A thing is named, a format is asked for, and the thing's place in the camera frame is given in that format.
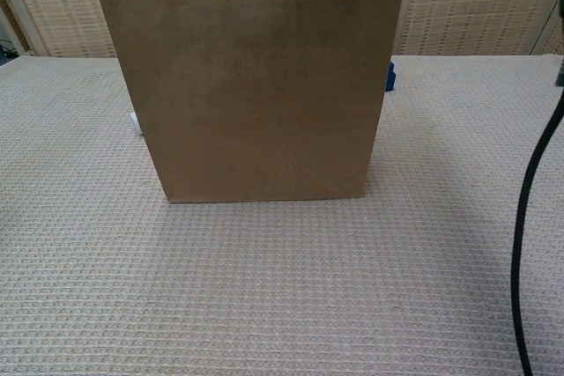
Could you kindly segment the cream woven tablecloth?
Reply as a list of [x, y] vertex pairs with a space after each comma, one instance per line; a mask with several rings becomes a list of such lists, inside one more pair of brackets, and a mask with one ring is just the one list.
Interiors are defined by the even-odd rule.
[[360, 198], [170, 204], [114, 59], [0, 67], [0, 376], [520, 376], [557, 55], [399, 56]]

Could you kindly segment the brown paper bag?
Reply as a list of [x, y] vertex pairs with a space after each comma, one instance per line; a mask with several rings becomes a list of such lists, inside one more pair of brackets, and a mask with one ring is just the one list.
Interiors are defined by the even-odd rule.
[[402, 0], [100, 0], [167, 200], [362, 196]]

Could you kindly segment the bamboo folding screen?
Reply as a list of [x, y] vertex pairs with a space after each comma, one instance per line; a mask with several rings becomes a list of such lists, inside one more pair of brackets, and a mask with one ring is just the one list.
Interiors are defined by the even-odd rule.
[[[111, 57], [99, 0], [0, 0], [25, 50]], [[564, 54], [557, 0], [403, 0], [400, 55]]]

